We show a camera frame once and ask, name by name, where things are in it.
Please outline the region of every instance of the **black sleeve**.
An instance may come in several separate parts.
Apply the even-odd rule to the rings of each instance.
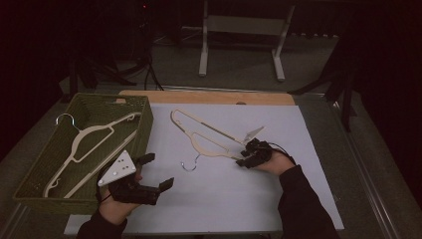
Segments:
[[[300,165],[279,179],[284,191],[279,202],[284,238],[339,238]]]
[[[127,219],[118,226],[113,225],[97,210],[91,220],[81,226],[77,239],[120,239],[126,224]]]

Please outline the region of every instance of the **wrist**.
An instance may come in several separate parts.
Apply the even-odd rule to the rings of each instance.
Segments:
[[[270,172],[277,176],[295,166],[288,157],[277,151],[273,152],[271,160],[274,162],[274,166]]]
[[[100,205],[99,212],[103,219],[113,225],[120,225],[124,222],[127,217],[127,213],[122,210],[118,210],[116,205],[112,205],[113,202],[104,202]]]

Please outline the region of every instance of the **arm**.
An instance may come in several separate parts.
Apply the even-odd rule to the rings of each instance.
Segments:
[[[79,232],[78,239],[119,239],[126,227],[126,217],[137,208],[139,204],[122,203],[104,197],[99,209],[93,214],[91,220],[84,223]]]
[[[278,208],[284,238],[339,238],[300,165],[273,152],[271,159],[257,168],[279,176],[284,190]]]

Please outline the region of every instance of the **hand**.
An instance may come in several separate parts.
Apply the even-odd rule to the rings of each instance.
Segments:
[[[282,153],[273,151],[270,160],[256,166],[255,168],[280,176],[286,170],[294,166],[295,165]]]
[[[140,181],[142,179],[138,172],[135,176],[136,181]],[[112,196],[109,195],[110,192],[108,189],[102,194],[103,202],[100,205],[99,212],[106,221],[114,225],[120,225],[133,209],[140,206],[140,204],[136,203],[124,203],[115,201]]]

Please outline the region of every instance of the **basket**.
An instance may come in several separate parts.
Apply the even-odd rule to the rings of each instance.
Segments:
[[[106,125],[132,113],[140,113],[134,120],[125,120],[115,124],[114,132],[95,150],[79,163],[71,161],[61,173],[57,187],[43,197],[43,191],[55,173],[72,153],[72,143],[79,134],[94,125]],[[48,143],[26,174],[13,198],[28,207],[45,213],[56,214],[93,214],[98,208],[96,200],[97,175],[94,175],[70,198],[64,196],[74,188],[89,172],[96,168],[112,151],[136,130],[131,142],[123,149],[131,158],[145,154],[152,128],[153,116],[147,97],[76,94],[62,116]],[[87,134],[79,143],[75,159],[86,155],[99,144],[111,130],[96,130]]]

